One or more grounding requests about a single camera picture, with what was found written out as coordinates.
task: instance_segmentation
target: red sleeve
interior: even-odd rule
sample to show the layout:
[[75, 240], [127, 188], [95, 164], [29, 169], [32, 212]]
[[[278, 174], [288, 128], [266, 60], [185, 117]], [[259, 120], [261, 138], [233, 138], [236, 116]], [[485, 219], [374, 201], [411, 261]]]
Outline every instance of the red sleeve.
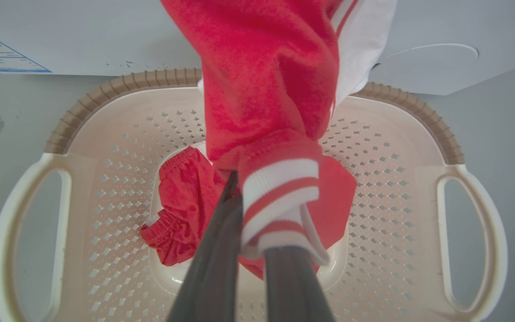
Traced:
[[319, 196], [341, 0], [161, 1], [202, 58], [208, 157], [239, 173], [244, 245]]

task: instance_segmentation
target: gray floor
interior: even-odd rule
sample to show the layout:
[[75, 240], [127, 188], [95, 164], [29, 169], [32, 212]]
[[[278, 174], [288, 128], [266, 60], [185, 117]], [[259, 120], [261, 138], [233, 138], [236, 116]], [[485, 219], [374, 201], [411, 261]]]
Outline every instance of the gray floor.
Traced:
[[[0, 75], [0, 208], [22, 173], [41, 155], [45, 140], [65, 110], [106, 77]], [[507, 286], [491, 322], [515, 320], [515, 70], [449, 96], [422, 96], [444, 117], [464, 153], [468, 168], [493, 197], [509, 243]], [[21, 250], [52, 254], [56, 178], [42, 189], [26, 221], [30, 234]], [[451, 191], [449, 243], [454, 292], [470, 302], [482, 271], [480, 223], [466, 195]], [[22, 285], [49, 280], [51, 264], [41, 256], [20, 259]], [[45, 293], [31, 291], [25, 305], [37, 307]], [[41, 312], [28, 310], [37, 318]]]

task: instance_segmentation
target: white handle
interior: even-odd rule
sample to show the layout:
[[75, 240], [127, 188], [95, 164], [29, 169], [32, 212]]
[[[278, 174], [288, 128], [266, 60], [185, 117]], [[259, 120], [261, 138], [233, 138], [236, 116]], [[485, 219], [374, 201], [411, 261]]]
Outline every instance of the white handle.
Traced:
[[[0, 214], [0, 321], [27, 322], [25, 312], [18, 301], [18, 290], [14, 278], [14, 262], [19, 240], [19, 232], [29, 209], [31, 200], [45, 177], [52, 171], [61, 169], [58, 155], [45, 153], [22, 175], [5, 201]], [[62, 171], [64, 199], [69, 198], [70, 177]]]
[[[482, 283], [470, 307], [463, 308], [454, 300], [450, 274], [444, 274], [445, 291], [447, 291], [447, 297], [452, 302], [454, 308], [463, 315], [469, 316], [471, 322], [476, 322], [488, 317], [502, 295], [507, 275], [506, 235], [502, 220], [492, 198], [490, 198], [486, 188], [482, 186], [480, 181], [466, 170], [465, 165], [454, 165], [449, 173], [439, 181], [437, 196], [439, 200], [439, 214], [445, 216], [445, 206], [443, 203], [444, 185], [450, 179], [456, 179], [460, 182], [472, 199], [474, 207], [478, 212], [484, 230], [485, 262]], [[442, 231], [443, 229], [441, 229], [441, 234], [445, 234], [446, 229], [444, 229], [444, 233]], [[447, 260], [448, 247], [446, 236], [443, 238], [442, 253], [443, 258], [446, 259], [443, 260], [443, 271], [450, 271], [450, 265]]]

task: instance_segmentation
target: clothing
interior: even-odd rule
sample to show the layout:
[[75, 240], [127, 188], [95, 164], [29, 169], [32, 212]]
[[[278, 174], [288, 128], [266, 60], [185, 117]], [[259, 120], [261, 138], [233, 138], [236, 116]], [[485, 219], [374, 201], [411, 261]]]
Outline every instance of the clothing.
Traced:
[[[354, 78], [364, 81], [396, 4], [363, 0], [357, 8], [359, 2], [162, 0], [202, 59], [208, 157], [224, 177], [238, 171], [246, 258], [300, 246], [316, 263], [329, 261], [305, 204], [319, 198], [317, 140], [337, 104], [339, 38], [353, 30], [374, 46], [370, 55], [359, 53], [363, 72]], [[380, 32], [349, 21], [356, 16], [379, 21]]]
[[[156, 248], [164, 265], [192, 258], [226, 184], [204, 152], [204, 142], [197, 143], [160, 168], [159, 193], [164, 209], [140, 233], [150, 247]], [[309, 202], [307, 208], [321, 244], [329, 248], [345, 234], [356, 181], [337, 160], [323, 157], [319, 186], [320, 198]], [[240, 263], [263, 279], [263, 257], [240, 257]]]

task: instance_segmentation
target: red garment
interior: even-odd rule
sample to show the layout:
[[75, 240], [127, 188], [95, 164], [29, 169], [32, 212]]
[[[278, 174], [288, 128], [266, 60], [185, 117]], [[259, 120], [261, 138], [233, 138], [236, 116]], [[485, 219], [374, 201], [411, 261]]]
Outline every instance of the red garment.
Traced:
[[329, 260], [304, 205], [319, 198], [317, 140], [335, 104], [331, 17], [341, 2], [162, 0], [202, 58], [208, 156], [238, 171], [247, 258], [297, 245]]
[[[320, 198], [307, 207], [323, 246], [329, 248], [345, 233], [356, 181], [332, 157], [322, 158], [319, 177]], [[162, 264], [171, 266], [194, 256], [225, 184], [204, 154], [193, 147], [163, 164], [159, 193], [164, 209], [152, 226], [141, 230]], [[240, 257], [240, 263], [263, 279], [263, 258]]]

